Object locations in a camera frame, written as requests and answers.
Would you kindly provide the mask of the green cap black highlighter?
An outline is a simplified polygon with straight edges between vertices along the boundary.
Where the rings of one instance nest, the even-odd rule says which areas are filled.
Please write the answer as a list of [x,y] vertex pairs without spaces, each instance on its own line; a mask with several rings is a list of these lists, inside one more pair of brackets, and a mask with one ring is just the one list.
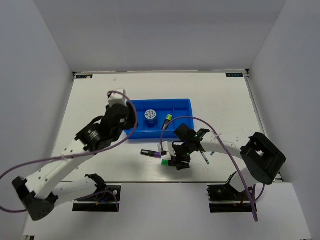
[[175,166],[175,164],[171,160],[166,160],[166,159],[163,159],[161,161],[161,165],[165,166],[165,167],[174,167]]

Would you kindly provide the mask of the purple cap black highlighter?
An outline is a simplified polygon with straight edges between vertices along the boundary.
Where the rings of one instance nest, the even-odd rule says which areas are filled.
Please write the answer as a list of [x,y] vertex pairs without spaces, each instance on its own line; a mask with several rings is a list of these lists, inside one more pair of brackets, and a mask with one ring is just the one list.
[[143,156],[157,158],[157,159],[161,159],[162,158],[162,154],[160,152],[152,151],[152,150],[142,149],[140,151],[140,154],[143,155]]

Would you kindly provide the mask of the round blue white tape tin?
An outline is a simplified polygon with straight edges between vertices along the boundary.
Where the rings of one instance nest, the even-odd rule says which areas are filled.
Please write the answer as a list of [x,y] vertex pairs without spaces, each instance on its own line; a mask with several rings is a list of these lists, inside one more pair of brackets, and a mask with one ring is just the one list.
[[148,128],[153,128],[157,125],[157,112],[154,109],[148,109],[144,113],[144,121]]

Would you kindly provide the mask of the yellow cap black highlighter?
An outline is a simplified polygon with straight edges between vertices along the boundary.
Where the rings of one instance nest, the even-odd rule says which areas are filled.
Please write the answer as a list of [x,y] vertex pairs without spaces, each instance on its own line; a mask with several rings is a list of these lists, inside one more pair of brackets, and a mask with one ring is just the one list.
[[162,130],[164,130],[166,128],[166,126],[168,125],[168,123],[172,120],[172,115],[171,114],[168,114],[163,122],[163,125],[162,125]]

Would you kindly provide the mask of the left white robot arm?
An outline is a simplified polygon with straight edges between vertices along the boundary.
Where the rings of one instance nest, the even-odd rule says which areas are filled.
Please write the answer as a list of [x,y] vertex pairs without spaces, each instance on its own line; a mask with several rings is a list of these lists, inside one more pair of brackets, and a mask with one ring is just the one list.
[[130,101],[107,105],[105,115],[94,118],[78,132],[59,157],[28,177],[16,177],[12,185],[31,219],[39,221],[66,202],[103,198],[107,186],[96,173],[72,182],[62,181],[95,155],[113,149],[124,130],[137,127],[137,116]]

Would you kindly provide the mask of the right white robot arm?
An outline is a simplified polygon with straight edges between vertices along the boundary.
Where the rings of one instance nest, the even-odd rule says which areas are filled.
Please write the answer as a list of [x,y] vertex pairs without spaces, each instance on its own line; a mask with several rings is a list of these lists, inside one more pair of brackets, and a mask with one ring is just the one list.
[[213,201],[237,201],[258,183],[271,185],[286,162],[285,155],[260,132],[249,138],[229,137],[205,128],[195,131],[183,123],[174,134],[179,143],[164,143],[163,149],[170,154],[169,165],[178,171],[190,167],[193,152],[226,154],[244,161],[245,168],[236,170],[225,184],[208,188]]

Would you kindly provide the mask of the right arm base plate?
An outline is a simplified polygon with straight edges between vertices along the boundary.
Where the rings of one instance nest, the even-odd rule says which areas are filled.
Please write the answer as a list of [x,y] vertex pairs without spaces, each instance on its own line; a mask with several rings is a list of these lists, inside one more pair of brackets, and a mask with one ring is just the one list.
[[210,213],[251,213],[252,206],[246,191],[237,192],[224,184],[207,186]]

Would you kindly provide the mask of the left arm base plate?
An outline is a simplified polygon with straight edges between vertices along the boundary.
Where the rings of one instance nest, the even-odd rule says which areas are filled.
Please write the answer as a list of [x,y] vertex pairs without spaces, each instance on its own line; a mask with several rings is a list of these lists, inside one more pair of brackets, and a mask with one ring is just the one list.
[[107,192],[73,202],[73,212],[116,213],[120,210],[121,184],[106,185]]

